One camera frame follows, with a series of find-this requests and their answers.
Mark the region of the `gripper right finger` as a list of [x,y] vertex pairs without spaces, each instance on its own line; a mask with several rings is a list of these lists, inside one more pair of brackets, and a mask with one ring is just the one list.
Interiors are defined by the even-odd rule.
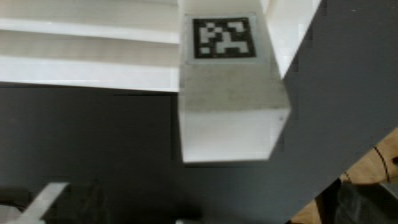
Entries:
[[321,224],[398,224],[398,182],[337,180],[321,192]]

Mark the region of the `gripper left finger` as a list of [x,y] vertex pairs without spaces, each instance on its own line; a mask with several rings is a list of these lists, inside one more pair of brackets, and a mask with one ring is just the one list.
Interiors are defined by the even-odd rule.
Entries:
[[109,224],[97,183],[49,182],[37,194],[0,187],[0,224]]

